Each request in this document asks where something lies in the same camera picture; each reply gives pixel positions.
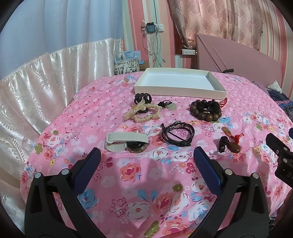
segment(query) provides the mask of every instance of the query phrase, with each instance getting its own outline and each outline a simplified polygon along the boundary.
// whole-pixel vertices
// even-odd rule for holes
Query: pink bedsheet
[[[37,171],[45,176],[58,174],[98,147],[103,154],[102,162],[78,200],[103,234],[108,238],[186,237],[216,199],[193,162],[193,150],[201,146],[224,169],[231,168],[245,176],[257,172],[270,214],[275,213],[290,188],[274,175],[277,157],[266,145],[266,135],[272,132],[293,149],[288,137],[293,124],[280,107],[248,80],[213,73],[228,92],[228,103],[218,122],[198,121],[190,115],[188,105],[196,98],[164,96],[153,96],[153,102],[170,99],[176,102],[177,111],[163,109],[160,119],[143,124],[123,122],[122,115],[133,103],[133,86],[141,74],[104,77],[75,95],[72,103],[44,130],[31,153],[22,174],[23,199],[26,201]],[[162,140],[159,125],[176,120],[194,126],[191,147],[179,148]],[[222,126],[230,128],[233,135],[245,134],[240,139],[239,154],[217,151],[219,138],[224,135]],[[149,136],[150,145],[145,152],[105,151],[108,132],[131,131]],[[55,198],[65,223],[73,227],[58,194]]]

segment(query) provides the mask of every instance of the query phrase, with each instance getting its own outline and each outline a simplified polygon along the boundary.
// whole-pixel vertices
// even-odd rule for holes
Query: red string
[[[235,135],[235,136],[230,136],[230,137],[235,141],[236,144],[239,144],[239,139],[241,136],[244,136],[244,134],[241,133],[240,135]]]
[[[227,98],[225,98],[223,101],[220,101],[220,102],[219,102],[220,107],[221,107],[221,108],[224,107],[224,106],[226,105],[227,101],[228,101]]]

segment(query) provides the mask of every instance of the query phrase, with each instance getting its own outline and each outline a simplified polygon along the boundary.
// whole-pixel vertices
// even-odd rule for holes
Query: power strip
[[[189,49],[182,49],[183,55],[197,55],[197,51],[195,50],[189,50]]]

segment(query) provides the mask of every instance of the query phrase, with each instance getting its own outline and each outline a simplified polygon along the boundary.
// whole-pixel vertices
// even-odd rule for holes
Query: white box
[[[134,85],[135,93],[223,100],[227,91],[209,71],[147,68]]]

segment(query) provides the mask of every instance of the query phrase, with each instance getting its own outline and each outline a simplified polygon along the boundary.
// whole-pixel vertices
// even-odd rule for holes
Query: wall outlet
[[[197,51],[195,50],[189,50],[189,49],[182,49],[183,55],[197,55]]]
[[[164,25],[163,24],[158,24],[159,27],[159,32],[164,32]]]

